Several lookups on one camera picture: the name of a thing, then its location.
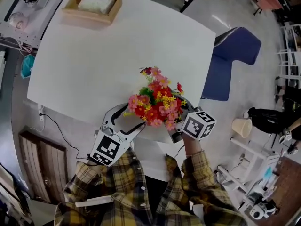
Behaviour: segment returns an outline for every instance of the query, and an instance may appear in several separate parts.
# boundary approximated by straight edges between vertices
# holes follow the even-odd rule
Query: chair backrest
[[[236,27],[215,39],[213,54],[225,60],[239,60],[253,65],[261,42],[246,28]]]

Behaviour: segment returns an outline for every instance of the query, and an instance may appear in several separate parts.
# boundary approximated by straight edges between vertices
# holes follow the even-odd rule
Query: yellow plaid shirt
[[[55,225],[204,225],[189,212],[189,200],[204,205],[207,226],[244,226],[242,215],[232,206],[228,194],[215,180],[203,151],[187,158],[181,177],[176,160],[166,155],[169,182],[153,216],[145,176],[131,148],[111,167],[77,163],[76,174],[67,184],[65,202],[58,204]],[[114,202],[77,208],[75,202],[112,195]]]

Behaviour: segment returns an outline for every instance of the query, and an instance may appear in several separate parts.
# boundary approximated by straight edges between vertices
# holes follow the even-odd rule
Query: brown floor
[[[284,157],[277,167],[280,175],[272,199],[280,208],[277,215],[255,221],[258,226],[284,226],[301,206],[301,165]]]

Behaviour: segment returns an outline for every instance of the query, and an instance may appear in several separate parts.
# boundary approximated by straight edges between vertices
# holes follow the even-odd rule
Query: pegboard
[[[14,38],[22,43],[28,44],[33,48],[39,48],[41,40],[35,35],[29,35],[11,26],[8,22],[0,21],[0,33],[3,37]]]

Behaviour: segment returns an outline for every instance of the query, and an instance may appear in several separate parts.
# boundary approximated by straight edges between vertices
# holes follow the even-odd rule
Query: beige wastebasket
[[[235,119],[232,122],[232,130],[240,134],[242,138],[247,138],[252,130],[252,120]]]

